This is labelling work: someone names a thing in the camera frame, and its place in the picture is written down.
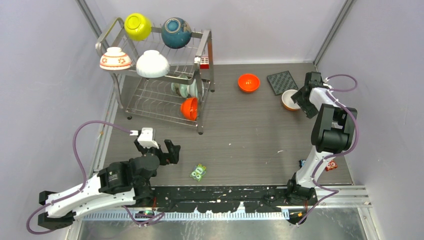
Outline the orange bowl white inside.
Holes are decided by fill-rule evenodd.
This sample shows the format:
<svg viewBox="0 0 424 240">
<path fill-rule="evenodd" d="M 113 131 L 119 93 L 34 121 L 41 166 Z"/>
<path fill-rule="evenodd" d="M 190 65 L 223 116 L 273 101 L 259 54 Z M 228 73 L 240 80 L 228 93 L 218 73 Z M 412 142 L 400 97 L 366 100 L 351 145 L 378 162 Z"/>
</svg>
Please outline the orange bowl white inside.
<svg viewBox="0 0 424 240">
<path fill-rule="evenodd" d="M 292 96 L 297 92 L 298 91 L 295 89 L 289 89 L 281 95 L 282 105 L 289 111 L 298 111 L 301 109 L 301 107 L 292 99 Z"/>
</svg>

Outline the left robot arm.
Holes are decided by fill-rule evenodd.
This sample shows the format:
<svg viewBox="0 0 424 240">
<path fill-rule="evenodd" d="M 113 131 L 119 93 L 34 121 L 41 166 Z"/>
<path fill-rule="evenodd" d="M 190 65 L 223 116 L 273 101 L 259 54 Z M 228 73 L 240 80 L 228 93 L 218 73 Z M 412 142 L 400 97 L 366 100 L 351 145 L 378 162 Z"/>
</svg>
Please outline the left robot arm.
<svg viewBox="0 0 424 240">
<path fill-rule="evenodd" d="M 50 231 L 62 229 L 90 213 L 121 206 L 148 207 L 155 194 L 150 179 L 157 175 L 159 166 L 177 164 L 181 151 L 170 139 L 161 147 L 135 145 L 141 156 L 116 161 L 73 188 L 63 192 L 42 191 L 39 203 L 46 205 L 37 216 L 37 224 Z"/>
</svg>

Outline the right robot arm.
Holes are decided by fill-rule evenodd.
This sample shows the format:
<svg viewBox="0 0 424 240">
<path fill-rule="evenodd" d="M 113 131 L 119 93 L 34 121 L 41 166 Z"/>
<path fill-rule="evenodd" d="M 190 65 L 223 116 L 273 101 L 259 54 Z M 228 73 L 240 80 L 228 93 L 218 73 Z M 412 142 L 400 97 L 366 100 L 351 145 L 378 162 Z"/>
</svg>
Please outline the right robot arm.
<svg viewBox="0 0 424 240">
<path fill-rule="evenodd" d="M 310 137 L 311 151 L 287 183 L 285 198 L 291 205 L 302 205 L 312 199 L 327 164 L 351 152 L 357 144 L 358 111 L 336 99 L 335 88 L 327 82 L 321 73 L 308 72 L 303 87 L 291 97 L 309 119 L 316 118 Z"/>
</svg>

